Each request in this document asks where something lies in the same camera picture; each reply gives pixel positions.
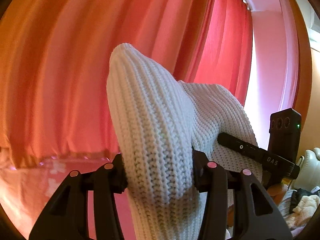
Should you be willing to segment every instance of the pink circular marker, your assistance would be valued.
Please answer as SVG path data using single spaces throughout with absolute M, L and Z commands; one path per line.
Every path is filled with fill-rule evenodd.
M 246 176 L 250 176 L 250 175 L 251 175 L 251 171 L 248 170 L 248 169 L 244 169 L 242 172 L 243 172 L 243 174 L 246 175 Z
M 71 177 L 76 177 L 76 176 L 78 176 L 79 175 L 79 172 L 78 171 L 71 171 L 70 172 L 70 176 Z
M 104 168 L 106 170 L 111 170 L 113 168 L 113 164 L 112 163 L 107 163 L 107 164 L 104 165 Z
M 209 168 L 214 169 L 214 168 L 217 167 L 217 164 L 216 164 L 215 162 L 208 162 L 208 163 L 207 163 L 207 166 L 208 166 Z

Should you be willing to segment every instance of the orange curtain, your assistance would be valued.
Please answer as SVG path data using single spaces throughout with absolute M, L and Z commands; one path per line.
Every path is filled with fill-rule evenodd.
M 11 163 L 117 151 L 106 95 L 113 48 L 129 42 L 191 81 L 212 3 L 13 0 L 0 21 L 0 146 Z
M 244 105 L 252 58 L 252 16 L 243 0 L 215 0 L 194 82 L 220 84 Z

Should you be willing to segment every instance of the knitted sweater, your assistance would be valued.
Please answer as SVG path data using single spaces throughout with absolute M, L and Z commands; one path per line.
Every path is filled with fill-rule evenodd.
M 224 87 L 177 82 L 121 44 L 110 57 L 107 94 L 138 240 L 197 239 L 206 193 L 193 185 L 192 146 L 227 170 L 249 168 L 261 180 L 260 164 L 217 143 L 227 132 L 256 145 L 242 106 Z

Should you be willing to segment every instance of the black mount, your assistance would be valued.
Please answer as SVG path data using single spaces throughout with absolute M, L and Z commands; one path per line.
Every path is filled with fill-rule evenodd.
M 93 190 L 94 220 L 98 240 L 124 240 L 114 193 L 127 187 L 121 155 L 95 172 L 72 171 L 41 212 L 29 240 L 90 240 L 87 200 Z
M 276 204 L 251 171 L 226 171 L 196 150 L 193 150 L 193 170 L 197 190 L 208 192 L 198 240 L 225 239 L 228 189 L 234 190 L 232 239 L 292 239 Z

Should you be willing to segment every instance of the bedsheet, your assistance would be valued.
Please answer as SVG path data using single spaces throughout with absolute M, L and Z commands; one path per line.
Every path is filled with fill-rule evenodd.
M 95 171 L 108 162 L 99 159 L 48 159 L 37 168 L 0 169 L 0 203 L 22 235 L 28 239 L 30 231 L 49 198 L 72 170 L 81 173 Z M 120 224 L 126 240 L 135 240 L 132 217 L 126 191 L 115 194 Z M 94 229 L 93 194 L 88 196 L 89 236 L 96 239 Z

